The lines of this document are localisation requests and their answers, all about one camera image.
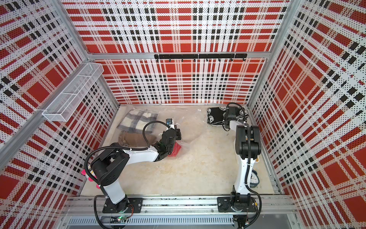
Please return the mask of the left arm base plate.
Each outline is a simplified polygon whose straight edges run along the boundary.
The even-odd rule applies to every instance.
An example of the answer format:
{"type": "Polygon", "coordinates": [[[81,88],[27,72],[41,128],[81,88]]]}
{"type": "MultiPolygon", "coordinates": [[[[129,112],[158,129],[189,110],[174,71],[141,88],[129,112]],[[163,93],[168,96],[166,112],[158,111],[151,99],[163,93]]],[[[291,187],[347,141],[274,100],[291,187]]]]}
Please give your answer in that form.
{"type": "Polygon", "coordinates": [[[113,204],[108,198],[104,204],[102,213],[140,213],[143,205],[143,198],[127,198],[117,204],[113,204]]]}

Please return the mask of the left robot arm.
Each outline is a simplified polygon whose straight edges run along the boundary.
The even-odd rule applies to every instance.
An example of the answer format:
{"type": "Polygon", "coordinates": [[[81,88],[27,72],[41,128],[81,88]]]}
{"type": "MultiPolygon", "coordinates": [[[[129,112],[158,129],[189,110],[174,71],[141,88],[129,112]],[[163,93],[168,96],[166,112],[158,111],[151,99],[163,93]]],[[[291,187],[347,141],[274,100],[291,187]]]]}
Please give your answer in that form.
{"type": "Polygon", "coordinates": [[[170,128],[163,132],[160,141],[146,149],[123,149],[118,143],[104,149],[91,162],[94,177],[107,198],[105,203],[107,206],[103,212],[123,212],[130,207],[131,203],[119,183],[119,176],[127,165],[161,161],[173,153],[176,140],[181,138],[180,129],[170,128]]]}

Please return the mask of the black smiley pattern scarf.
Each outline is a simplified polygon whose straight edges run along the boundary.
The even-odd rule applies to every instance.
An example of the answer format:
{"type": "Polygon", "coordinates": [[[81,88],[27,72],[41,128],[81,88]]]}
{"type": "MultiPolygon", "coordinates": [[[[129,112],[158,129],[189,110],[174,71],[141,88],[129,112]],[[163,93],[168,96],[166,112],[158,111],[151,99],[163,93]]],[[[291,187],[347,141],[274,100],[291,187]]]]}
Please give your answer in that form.
{"type": "Polygon", "coordinates": [[[222,126],[228,122],[226,112],[228,108],[225,106],[211,107],[206,110],[207,112],[207,123],[211,126],[222,126]]]}

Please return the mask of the red knitted scarf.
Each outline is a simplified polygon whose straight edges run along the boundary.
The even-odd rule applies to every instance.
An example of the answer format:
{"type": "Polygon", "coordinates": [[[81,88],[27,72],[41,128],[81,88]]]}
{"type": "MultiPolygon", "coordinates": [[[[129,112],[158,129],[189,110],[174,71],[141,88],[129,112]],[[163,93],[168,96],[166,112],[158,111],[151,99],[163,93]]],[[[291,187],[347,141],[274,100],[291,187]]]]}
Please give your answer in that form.
{"type": "Polygon", "coordinates": [[[175,142],[173,151],[168,156],[169,157],[176,157],[178,155],[178,153],[180,152],[181,149],[182,149],[182,147],[177,142],[175,142]]]}

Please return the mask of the clear plastic vacuum bag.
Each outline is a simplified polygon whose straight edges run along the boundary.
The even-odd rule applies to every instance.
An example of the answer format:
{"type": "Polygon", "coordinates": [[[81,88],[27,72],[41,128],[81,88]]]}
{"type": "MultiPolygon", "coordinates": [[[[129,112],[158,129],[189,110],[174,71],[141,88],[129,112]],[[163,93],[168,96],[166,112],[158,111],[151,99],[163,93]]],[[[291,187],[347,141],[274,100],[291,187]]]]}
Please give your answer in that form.
{"type": "Polygon", "coordinates": [[[126,107],[114,139],[129,163],[157,162],[176,156],[205,130],[205,114],[195,107],[126,107]]]}

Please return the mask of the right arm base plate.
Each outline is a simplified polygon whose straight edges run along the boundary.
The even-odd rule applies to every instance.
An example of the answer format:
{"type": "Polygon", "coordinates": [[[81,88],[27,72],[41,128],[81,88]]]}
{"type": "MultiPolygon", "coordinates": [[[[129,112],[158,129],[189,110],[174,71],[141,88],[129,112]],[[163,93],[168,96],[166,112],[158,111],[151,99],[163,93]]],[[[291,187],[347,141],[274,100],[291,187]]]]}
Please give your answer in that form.
{"type": "Polygon", "coordinates": [[[217,207],[219,212],[256,212],[257,206],[254,198],[245,197],[244,200],[231,201],[229,197],[218,197],[217,207]]]}

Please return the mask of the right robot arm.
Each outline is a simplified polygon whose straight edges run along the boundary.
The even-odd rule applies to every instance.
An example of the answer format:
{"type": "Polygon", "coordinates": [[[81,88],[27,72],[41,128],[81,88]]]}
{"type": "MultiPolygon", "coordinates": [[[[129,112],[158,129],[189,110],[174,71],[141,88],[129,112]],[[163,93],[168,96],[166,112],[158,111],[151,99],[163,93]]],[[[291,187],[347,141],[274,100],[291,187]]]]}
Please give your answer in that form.
{"type": "Polygon", "coordinates": [[[258,126],[251,126],[244,119],[237,118],[237,103],[229,103],[224,114],[224,128],[235,131],[234,148],[239,159],[239,169],[233,190],[230,194],[230,207],[233,211],[254,210],[252,197],[257,194],[250,187],[251,175],[258,156],[262,152],[258,126]]]}

